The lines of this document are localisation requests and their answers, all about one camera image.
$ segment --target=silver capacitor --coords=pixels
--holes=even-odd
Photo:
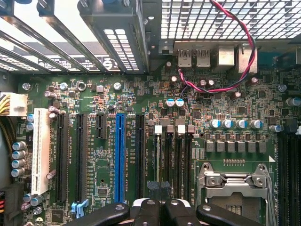
[[[21,168],[13,169],[11,171],[11,176],[14,178],[17,178],[17,177],[23,175],[24,173],[25,173],[25,168],[21,167]]]
[[[24,165],[25,165],[25,159],[17,159],[11,162],[11,167],[15,169],[22,167]]]
[[[26,148],[26,143],[24,141],[15,142],[12,146],[14,151],[23,150]]]
[[[44,200],[44,197],[42,195],[37,195],[36,197],[32,198],[32,200],[30,201],[30,204],[32,206],[37,206],[40,203],[42,203]]]
[[[48,107],[48,111],[50,113],[56,113],[56,114],[59,114],[60,113],[60,109],[56,108],[56,107],[53,107],[53,106],[49,106]]]
[[[56,99],[57,98],[57,94],[53,93],[53,92],[45,91],[44,92],[44,97],[47,97],[49,99]]]
[[[26,155],[26,152],[24,150],[21,151],[14,151],[12,153],[13,159],[21,159]]]

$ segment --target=motherboard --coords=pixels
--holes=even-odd
[[[183,71],[200,86],[231,84],[229,72]],[[278,137],[300,120],[300,74],[263,65],[215,95],[184,86],[175,60],[145,76],[20,77],[28,116],[17,122],[26,154],[15,180],[29,200],[24,223],[62,226],[150,197],[209,202],[275,225],[288,188]]]

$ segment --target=red and black wire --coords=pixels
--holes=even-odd
[[[220,3],[218,3],[217,1],[215,0],[209,0],[212,5],[214,5],[217,9],[219,9],[220,11],[222,11],[227,17],[230,17],[232,20],[234,21],[237,21],[238,24],[240,25],[240,27],[242,28],[242,30],[246,33],[247,35],[247,38],[248,38],[248,42],[250,44],[250,47],[251,47],[251,54],[250,54],[250,58],[249,58],[249,62],[248,62],[248,66],[246,67],[245,71],[242,73],[240,79],[231,84],[230,86],[227,86],[225,88],[219,88],[219,89],[204,89],[204,88],[200,88],[200,87],[197,87],[196,85],[194,85],[192,82],[190,81],[187,81],[184,77],[184,74],[183,74],[183,71],[181,69],[178,70],[178,73],[180,75],[180,78],[181,78],[181,81],[187,86],[187,87],[190,87],[192,88],[193,90],[196,90],[198,92],[201,92],[201,93],[208,93],[208,94],[216,94],[218,92],[226,92],[226,91],[230,91],[234,88],[236,88],[242,81],[244,81],[248,74],[249,74],[249,71],[250,71],[250,67],[253,63],[253,61],[255,60],[255,40],[254,38],[251,36],[247,26],[237,18],[236,15],[234,15],[233,13],[231,13],[230,11],[224,9],[222,7],[222,5]]]

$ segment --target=green circuit board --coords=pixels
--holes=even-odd
[[[188,80],[197,82],[201,78],[214,80],[217,87],[226,86],[230,83],[226,73],[212,73],[209,70],[186,70],[185,76]],[[232,92],[221,93],[221,95],[206,98],[196,98],[196,93],[192,90],[182,92],[181,83],[178,82],[170,86],[170,77],[176,75],[175,69],[169,71],[158,70],[151,75],[64,75],[64,76],[31,76],[21,77],[19,83],[19,93],[29,96],[28,113],[33,113],[34,108],[48,108],[50,105],[59,106],[61,113],[69,115],[69,149],[64,150],[68,153],[68,181],[67,199],[65,202],[55,200],[56,184],[54,180],[49,181],[49,191],[44,193],[44,202],[41,207],[43,212],[34,215],[32,209],[24,213],[24,222],[31,221],[39,226],[58,226],[63,225],[75,216],[71,212],[71,205],[74,202],[76,192],[76,115],[87,115],[87,181],[86,197],[88,206],[85,213],[99,209],[108,203],[114,202],[114,177],[115,177],[115,139],[116,139],[116,114],[126,115],[126,142],[125,142],[125,202],[132,205],[136,199],[135,195],[135,128],[136,115],[144,115],[145,118],[145,161],[144,162],[144,197],[149,197],[147,183],[149,181],[168,181],[171,186],[170,197],[185,199],[185,193],[189,193],[189,203],[196,207],[198,200],[198,172],[205,162],[212,165],[215,172],[220,173],[254,173],[258,164],[265,164],[272,181],[273,201],[277,203],[277,136],[276,133],[269,131],[269,125],[282,125],[284,119],[298,118],[300,109],[287,107],[285,100],[294,95],[294,90],[299,90],[299,82],[296,78],[300,75],[299,71],[293,73],[280,73],[274,68],[263,68],[256,75],[259,84],[247,87],[242,84],[239,91],[242,97],[230,100]],[[85,91],[79,92],[76,89],[78,82],[87,85]],[[28,82],[32,85],[30,91],[25,92],[22,84]],[[68,89],[61,91],[59,85],[62,82],[68,84]],[[113,85],[121,83],[121,90],[114,90]],[[286,84],[288,91],[279,92],[278,85]],[[97,86],[103,86],[102,92],[96,92]],[[44,92],[51,90],[58,96],[57,100],[50,100],[44,97]],[[167,99],[184,100],[183,107],[167,107]],[[104,113],[106,115],[107,132],[105,139],[96,137],[96,115]],[[261,129],[212,129],[210,120],[230,119],[260,120],[263,123]],[[17,127],[17,140],[28,141],[28,131],[26,130],[27,120],[19,120]],[[49,171],[55,169],[56,162],[56,124],[51,122],[50,136],[50,166]],[[165,161],[166,150],[171,151],[170,156],[177,154],[176,136],[171,139],[168,145],[166,140],[167,126],[173,126],[176,133],[177,125],[193,126],[194,132],[191,134],[191,162],[188,167],[191,173],[186,179],[189,183],[189,191],[185,191],[186,184],[181,188],[175,185],[176,177],[179,173],[185,177],[185,170],[177,169],[177,162],[174,158]],[[161,153],[158,157],[159,169],[157,169],[157,143],[154,131],[155,125],[162,125],[163,133],[160,137]],[[207,141],[222,142],[256,142],[264,143],[264,148],[260,153],[256,151],[227,152],[224,149],[208,152],[206,150]],[[26,172],[19,177],[18,181],[25,182],[25,193],[30,192],[31,182],[31,152],[26,156]],[[266,207],[260,201],[258,207],[257,220],[265,224]]]

